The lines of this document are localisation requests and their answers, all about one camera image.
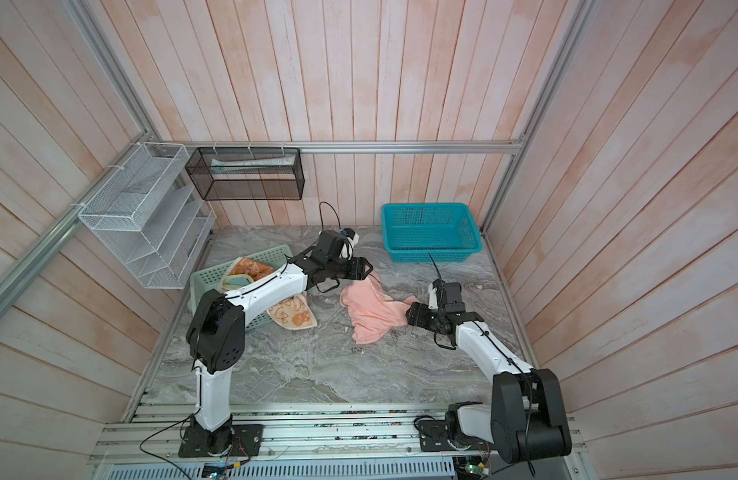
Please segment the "pink towel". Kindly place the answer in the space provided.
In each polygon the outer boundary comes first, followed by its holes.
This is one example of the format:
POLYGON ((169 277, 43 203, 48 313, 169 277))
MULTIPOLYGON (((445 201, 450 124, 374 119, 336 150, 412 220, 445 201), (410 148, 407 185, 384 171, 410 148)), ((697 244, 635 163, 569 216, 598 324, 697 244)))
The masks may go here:
POLYGON ((340 303, 353 325, 352 338, 359 345, 375 343, 392 328, 406 325, 406 312, 414 302, 418 302, 415 296, 394 300, 374 274, 353 281, 340 294, 340 303))

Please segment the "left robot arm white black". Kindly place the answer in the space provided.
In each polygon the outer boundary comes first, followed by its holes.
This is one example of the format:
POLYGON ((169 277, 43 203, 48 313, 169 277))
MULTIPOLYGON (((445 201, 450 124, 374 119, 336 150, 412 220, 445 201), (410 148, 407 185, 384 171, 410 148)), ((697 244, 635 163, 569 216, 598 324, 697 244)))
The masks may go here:
POLYGON ((317 241, 272 274, 240 289, 205 293, 186 334, 195 362, 198 400, 195 421, 214 433, 231 418, 230 380, 245 349, 247 326, 275 305, 328 280, 363 280, 373 266, 354 249, 350 228, 323 230, 317 241))

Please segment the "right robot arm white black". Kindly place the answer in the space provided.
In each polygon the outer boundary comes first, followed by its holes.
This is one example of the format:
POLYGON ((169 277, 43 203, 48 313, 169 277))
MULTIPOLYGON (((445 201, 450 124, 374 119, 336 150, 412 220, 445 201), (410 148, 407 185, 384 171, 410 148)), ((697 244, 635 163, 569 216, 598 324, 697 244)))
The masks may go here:
POLYGON ((465 352, 491 384, 488 403, 451 404, 442 420, 415 419, 424 451, 490 447, 507 464, 567 456, 572 440, 556 375, 536 369, 491 333, 476 312, 468 312, 456 282, 433 281, 429 302, 414 302, 410 325, 445 336, 448 350, 465 352))

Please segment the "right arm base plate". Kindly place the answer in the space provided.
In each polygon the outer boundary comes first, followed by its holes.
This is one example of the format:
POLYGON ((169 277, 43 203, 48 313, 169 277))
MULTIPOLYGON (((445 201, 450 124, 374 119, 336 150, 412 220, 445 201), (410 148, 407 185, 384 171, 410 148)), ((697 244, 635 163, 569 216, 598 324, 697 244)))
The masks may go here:
POLYGON ((413 426, 419 434, 420 449, 423 452, 486 451, 493 447, 483 439, 463 434, 454 421, 421 415, 414 419, 413 426))

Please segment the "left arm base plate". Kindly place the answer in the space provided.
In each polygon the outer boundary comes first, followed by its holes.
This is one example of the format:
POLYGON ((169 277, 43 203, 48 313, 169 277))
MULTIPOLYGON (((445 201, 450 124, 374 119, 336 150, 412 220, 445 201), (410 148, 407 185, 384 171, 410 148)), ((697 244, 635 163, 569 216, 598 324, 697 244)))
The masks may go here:
POLYGON ((220 457, 240 455, 255 457, 263 438, 262 424, 231 424, 226 422, 210 432, 192 421, 182 434, 179 458, 220 457))

